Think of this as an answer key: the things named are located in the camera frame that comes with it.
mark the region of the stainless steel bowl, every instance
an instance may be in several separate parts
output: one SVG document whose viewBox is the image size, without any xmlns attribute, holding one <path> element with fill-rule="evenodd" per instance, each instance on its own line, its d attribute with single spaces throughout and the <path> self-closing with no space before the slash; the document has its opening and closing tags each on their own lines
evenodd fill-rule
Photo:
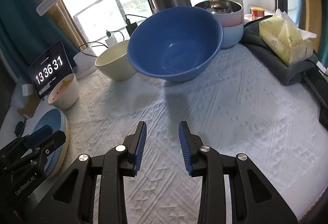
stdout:
<svg viewBox="0 0 328 224">
<path fill-rule="evenodd" d="M 240 25 L 244 21 L 244 10 L 239 3 L 229 0 L 208 0 L 195 5 L 213 14 L 222 27 Z"/>
</svg>

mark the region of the yellow tissue package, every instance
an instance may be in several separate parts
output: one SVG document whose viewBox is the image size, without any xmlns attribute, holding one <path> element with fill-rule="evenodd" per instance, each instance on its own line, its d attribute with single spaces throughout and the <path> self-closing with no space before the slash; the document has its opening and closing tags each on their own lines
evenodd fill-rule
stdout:
<svg viewBox="0 0 328 224">
<path fill-rule="evenodd" d="M 316 34 L 299 29 L 285 12 L 277 9 L 273 17 L 262 20 L 259 25 L 260 37 L 287 66 L 313 54 L 309 38 L 315 38 Z"/>
</svg>

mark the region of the teal curtain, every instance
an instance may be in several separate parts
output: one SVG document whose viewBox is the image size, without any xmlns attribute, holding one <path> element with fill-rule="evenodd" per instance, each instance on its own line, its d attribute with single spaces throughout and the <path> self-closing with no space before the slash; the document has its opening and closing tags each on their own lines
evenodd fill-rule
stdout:
<svg viewBox="0 0 328 224">
<path fill-rule="evenodd" d="M 30 81 L 28 68 L 57 41 L 62 41 L 71 66 L 78 53 L 52 18 L 36 12 L 40 0 L 0 0 L 0 49 L 17 78 Z"/>
<path fill-rule="evenodd" d="M 322 28 L 318 50 L 321 64 L 328 67 L 328 1 L 321 0 L 322 3 Z"/>
</svg>

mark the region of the small bowl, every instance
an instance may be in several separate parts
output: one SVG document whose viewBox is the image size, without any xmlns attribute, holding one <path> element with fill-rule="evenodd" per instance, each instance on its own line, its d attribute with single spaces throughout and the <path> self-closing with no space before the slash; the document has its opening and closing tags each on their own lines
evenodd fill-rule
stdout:
<svg viewBox="0 0 328 224">
<path fill-rule="evenodd" d="M 244 10 L 239 3 L 229 0 L 208 0 L 195 5 L 208 11 L 222 27 L 233 27 L 244 21 Z"/>
<path fill-rule="evenodd" d="M 227 49 L 239 43 L 244 33 L 244 23 L 234 27 L 223 27 L 222 49 Z"/>
<path fill-rule="evenodd" d="M 70 108 L 79 98 L 79 85 L 74 73 L 63 78 L 51 91 L 48 104 L 61 110 Z"/>
<path fill-rule="evenodd" d="M 197 7 L 172 7 L 146 19 L 133 32 L 128 58 L 150 77 L 180 82 L 197 77 L 218 54 L 222 27 Z"/>
<path fill-rule="evenodd" d="M 112 80 L 127 80 L 136 73 L 127 57 L 128 43 L 129 40 L 126 40 L 113 45 L 103 52 L 95 62 L 95 66 Z"/>
</svg>

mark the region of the digital clock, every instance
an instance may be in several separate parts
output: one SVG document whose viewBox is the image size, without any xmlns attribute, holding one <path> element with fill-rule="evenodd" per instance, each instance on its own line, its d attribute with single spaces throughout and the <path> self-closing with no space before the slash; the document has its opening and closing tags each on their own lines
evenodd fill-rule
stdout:
<svg viewBox="0 0 328 224">
<path fill-rule="evenodd" d="M 45 51 L 31 66 L 30 76 L 40 99 L 45 97 L 63 78 L 72 73 L 61 41 Z"/>
</svg>

